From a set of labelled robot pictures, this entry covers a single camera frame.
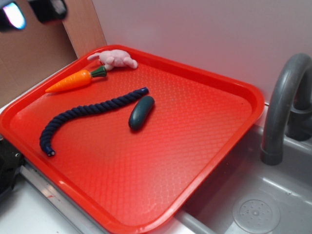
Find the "twisted rope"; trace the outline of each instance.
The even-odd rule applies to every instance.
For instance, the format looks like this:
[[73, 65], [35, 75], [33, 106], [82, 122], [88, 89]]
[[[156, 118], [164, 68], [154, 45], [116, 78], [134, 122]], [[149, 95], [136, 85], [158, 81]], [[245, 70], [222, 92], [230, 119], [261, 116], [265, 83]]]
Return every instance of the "twisted rope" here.
[[58, 116], [55, 116], [48, 125], [44, 128], [40, 136], [40, 147], [42, 151], [44, 151], [48, 156], [55, 155], [55, 151], [51, 148], [51, 138], [54, 132], [64, 123], [69, 120], [72, 120], [77, 117], [83, 117], [88, 115], [95, 115], [100, 113], [105, 113], [110, 110], [118, 109], [123, 107], [131, 102], [134, 102], [140, 99], [142, 96], [147, 94], [149, 91], [148, 89], [142, 88], [138, 90], [134, 90], [131, 93], [128, 93], [124, 96], [114, 98], [112, 100], [108, 100], [105, 102], [92, 104], [92, 105], [85, 105], [85, 106], [78, 106], [71, 110], [67, 110]]

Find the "white wall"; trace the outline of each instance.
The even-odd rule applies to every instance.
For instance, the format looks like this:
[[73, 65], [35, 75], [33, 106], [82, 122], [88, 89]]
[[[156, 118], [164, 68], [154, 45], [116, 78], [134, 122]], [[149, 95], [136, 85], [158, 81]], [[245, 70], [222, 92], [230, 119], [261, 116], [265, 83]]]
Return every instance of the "white wall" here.
[[311, 0], [93, 0], [107, 44], [251, 83], [269, 101], [288, 58], [312, 56]]

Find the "tray rim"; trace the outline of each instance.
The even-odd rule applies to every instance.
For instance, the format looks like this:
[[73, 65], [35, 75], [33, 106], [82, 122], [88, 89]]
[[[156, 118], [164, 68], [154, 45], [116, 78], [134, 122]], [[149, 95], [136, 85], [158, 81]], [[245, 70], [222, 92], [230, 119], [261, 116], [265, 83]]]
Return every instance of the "tray rim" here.
[[[41, 161], [34, 154], [37, 152], [34, 149], [31, 149], [27, 146], [25, 139], [22, 139], [18, 136], [18, 133], [11, 133], [9, 129], [6, 129], [5, 124], [9, 122], [7, 119], [16, 115], [20, 110], [25, 108], [27, 105], [37, 100], [45, 94], [44, 90], [50, 87], [52, 84], [62, 79], [64, 76], [70, 75], [72, 72], [70, 70], [80, 64], [80, 66], [86, 66], [89, 64], [87, 57], [93, 53], [101, 52], [104, 50], [112, 49], [121, 49], [127, 51], [132, 58], [146, 58], [140, 60], [140, 63], [146, 65], [159, 65], [160, 70], [170, 72], [173, 74], [184, 72], [185, 78], [190, 79], [194, 82], [198, 82], [200, 79], [202, 83], [209, 83], [209, 86], [217, 88], [219, 90], [225, 91], [227, 93], [240, 96], [247, 100], [251, 107], [252, 113], [248, 119], [239, 127], [239, 129], [229, 138], [229, 140], [223, 145], [217, 154], [212, 158], [212, 160], [203, 168], [203, 170], [198, 174], [197, 177], [188, 185], [188, 187], [181, 193], [181, 195], [174, 200], [170, 205], [169, 209], [165, 211], [160, 217], [155, 220], [151, 220], [149, 223], [140, 226], [127, 226], [120, 223], [114, 217], [112, 217], [108, 212], [102, 209], [93, 209], [92, 207], [99, 207], [95, 201], [86, 199], [82, 194], [78, 193], [79, 188], [76, 186], [67, 186], [68, 182], [56, 173], [55, 168], [51, 168]], [[188, 76], [188, 74], [196, 74], [196, 77]], [[136, 49], [121, 45], [108, 45], [97, 48], [93, 51], [90, 51], [86, 55], [77, 59], [73, 63], [64, 67], [59, 72], [55, 73], [49, 77], [46, 81], [40, 83], [38, 86], [34, 87], [28, 93], [19, 97], [17, 100], [9, 104], [3, 112], [0, 114], [0, 133], [6, 138], [11, 144], [19, 146], [18, 149], [25, 155], [25, 157], [36, 167], [38, 168], [49, 180], [51, 180], [59, 189], [61, 189], [65, 194], [67, 194], [75, 203], [77, 203], [88, 215], [90, 215], [96, 222], [98, 222], [103, 228], [120, 234], [139, 234], [151, 231], [152, 229], [158, 227], [162, 223], [166, 222], [170, 217], [172, 217], [175, 212], [182, 206], [188, 197], [195, 191], [195, 188], [200, 186], [205, 178], [209, 176], [212, 170], [218, 165], [218, 163], [226, 156], [226, 154], [235, 146], [235, 144], [244, 136], [244, 134], [251, 128], [254, 122], [261, 116], [264, 109], [264, 98], [261, 92], [251, 84], [235, 80], [229, 77], [218, 75], [209, 71], [205, 71], [199, 68], [194, 68], [186, 64], [175, 62], [169, 59], [151, 55]]]

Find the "pink plush toy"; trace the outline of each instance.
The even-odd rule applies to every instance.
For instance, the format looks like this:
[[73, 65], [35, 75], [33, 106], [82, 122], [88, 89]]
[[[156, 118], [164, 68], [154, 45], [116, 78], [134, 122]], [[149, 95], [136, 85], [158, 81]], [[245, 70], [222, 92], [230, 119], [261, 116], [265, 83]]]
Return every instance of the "pink plush toy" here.
[[114, 67], [129, 66], [133, 69], [137, 68], [137, 61], [132, 59], [130, 55], [123, 50], [107, 50], [88, 57], [88, 60], [95, 59], [99, 59], [107, 71], [112, 70]]

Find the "sink basin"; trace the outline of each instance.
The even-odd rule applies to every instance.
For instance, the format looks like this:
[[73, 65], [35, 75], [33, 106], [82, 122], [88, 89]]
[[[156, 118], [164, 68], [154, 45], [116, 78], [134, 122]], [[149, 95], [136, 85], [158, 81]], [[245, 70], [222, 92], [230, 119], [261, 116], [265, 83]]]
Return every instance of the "sink basin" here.
[[201, 233], [312, 233], [312, 147], [286, 137], [282, 163], [269, 166], [261, 140], [253, 126], [182, 207]]

